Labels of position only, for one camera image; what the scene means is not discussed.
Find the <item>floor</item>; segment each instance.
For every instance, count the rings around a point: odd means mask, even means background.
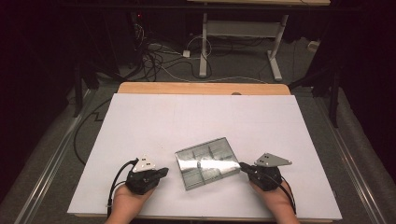
[[[180,55],[170,45],[155,43],[150,48],[158,54],[155,54],[155,62],[163,60],[162,69],[154,69],[152,61],[147,60],[145,69],[131,79],[275,83],[265,56],[265,50],[270,49],[272,43],[269,39],[213,39],[213,49],[208,57],[211,77],[207,79],[194,77],[198,73],[197,60],[176,60]],[[283,76],[280,83],[289,84],[304,76],[315,55],[306,49],[308,43],[308,40],[301,39],[291,44],[281,44],[276,56]],[[199,53],[192,51],[191,57],[199,57]],[[128,65],[120,66],[122,75],[130,71]],[[49,127],[0,205],[0,223],[105,222],[105,217],[75,217],[66,213],[84,169],[74,148],[82,161],[89,158],[106,115],[106,101],[111,99],[120,85],[103,74],[98,77],[101,83],[99,89],[84,91],[84,107],[77,118],[73,118],[75,98],[74,93],[70,92],[70,105]],[[310,88],[292,90],[343,216],[342,220],[334,223],[391,223],[396,219],[394,182],[375,155],[348,106],[347,98],[340,91],[337,111],[339,128],[334,129],[327,118],[328,98],[313,98]],[[140,219],[133,223],[168,222],[190,223],[187,220]]]

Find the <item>gray floor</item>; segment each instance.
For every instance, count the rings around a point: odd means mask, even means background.
[[[307,44],[308,41],[302,39],[296,43],[281,45],[276,57],[284,78],[281,83],[288,84],[304,76],[314,57],[314,53],[306,50]],[[220,48],[217,47],[218,45],[213,44],[214,48],[208,59],[212,69],[212,77],[209,80],[225,78],[218,82],[275,83],[264,51],[271,48],[271,41],[264,40],[259,46],[235,45],[241,49],[235,48],[226,56],[216,56],[229,52],[227,46]],[[166,60],[177,57],[170,54],[162,54],[162,56]],[[193,71],[197,75],[198,61],[185,61],[193,64]],[[121,71],[128,72],[127,66],[122,66]],[[182,81],[178,78],[202,81],[192,77],[190,65],[187,63],[176,64],[168,68],[167,72],[162,70],[158,73],[157,81]],[[104,217],[74,217],[66,214],[83,171],[83,165],[73,152],[73,135],[67,134],[73,133],[75,130],[71,128],[73,124],[76,126],[83,117],[85,118],[99,104],[109,99],[117,91],[118,86],[119,84],[111,81],[102,81],[97,91],[86,91],[83,114],[77,119],[73,118],[74,99],[71,92],[70,106],[48,128],[12,190],[2,202],[0,223],[104,223]],[[298,88],[293,90],[292,94],[296,95],[306,126],[343,215],[343,220],[335,223],[392,223],[396,220],[394,182],[371,148],[342,90],[337,114],[338,129],[334,129],[327,119],[328,99],[313,98],[309,88]],[[108,104],[105,104],[97,110],[99,119],[105,116],[107,107]],[[101,121],[95,121],[94,116],[90,116],[78,132],[76,145],[84,161],[89,157],[101,124]],[[46,167],[48,164],[59,164],[59,166]],[[33,191],[34,189],[43,189],[43,191],[37,193]],[[25,213],[22,216],[21,211],[26,202],[34,202],[37,206],[27,207],[25,210],[30,214]],[[19,220],[16,222],[18,216],[22,218],[21,222]]]

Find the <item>hand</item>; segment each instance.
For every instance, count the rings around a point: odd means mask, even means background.
[[[112,212],[106,224],[130,223],[142,210],[143,204],[154,190],[151,189],[144,195],[138,195],[132,193],[125,185],[119,186],[114,194]]]
[[[283,192],[281,188],[270,191],[263,191],[252,182],[250,182],[250,185],[259,193],[267,208],[274,215],[278,224],[300,223],[297,217],[294,215],[294,211],[291,207],[288,196],[285,194],[285,192]],[[290,194],[290,189],[286,182],[283,181],[281,185]]]

